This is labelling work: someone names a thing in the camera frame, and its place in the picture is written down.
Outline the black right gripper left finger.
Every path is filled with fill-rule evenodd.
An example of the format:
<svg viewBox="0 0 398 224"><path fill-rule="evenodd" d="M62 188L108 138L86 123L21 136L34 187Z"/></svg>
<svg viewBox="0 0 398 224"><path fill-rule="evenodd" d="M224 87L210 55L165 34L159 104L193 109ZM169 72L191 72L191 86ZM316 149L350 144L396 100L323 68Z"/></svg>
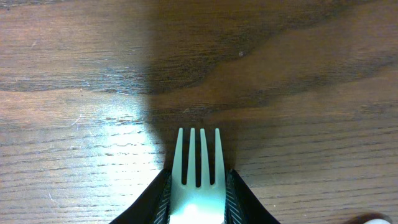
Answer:
<svg viewBox="0 0 398 224"><path fill-rule="evenodd" d="M146 224L157 219L162 193L170 186L170 171L163 169L136 201L109 224Z"/></svg>

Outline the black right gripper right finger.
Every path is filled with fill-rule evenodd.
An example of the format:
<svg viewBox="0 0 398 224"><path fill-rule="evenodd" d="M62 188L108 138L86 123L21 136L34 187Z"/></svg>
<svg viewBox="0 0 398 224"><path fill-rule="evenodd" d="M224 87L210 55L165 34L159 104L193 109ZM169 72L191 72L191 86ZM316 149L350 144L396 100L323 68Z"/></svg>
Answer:
<svg viewBox="0 0 398 224"><path fill-rule="evenodd" d="M226 224L280 224L253 194L236 170L226 176Z"/></svg>

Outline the mint green plastic fork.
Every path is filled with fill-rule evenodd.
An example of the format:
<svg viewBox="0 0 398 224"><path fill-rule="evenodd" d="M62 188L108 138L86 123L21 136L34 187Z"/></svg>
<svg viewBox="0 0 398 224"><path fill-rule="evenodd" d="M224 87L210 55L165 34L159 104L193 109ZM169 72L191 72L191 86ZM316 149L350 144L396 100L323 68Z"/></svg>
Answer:
<svg viewBox="0 0 398 224"><path fill-rule="evenodd" d="M226 177L220 131L215 129L215 183L210 183L210 168L205 130L200 130L201 182L196 186L195 129L190 130L187 183L182 183L183 129L178 130L172 166L170 224L224 222Z"/></svg>

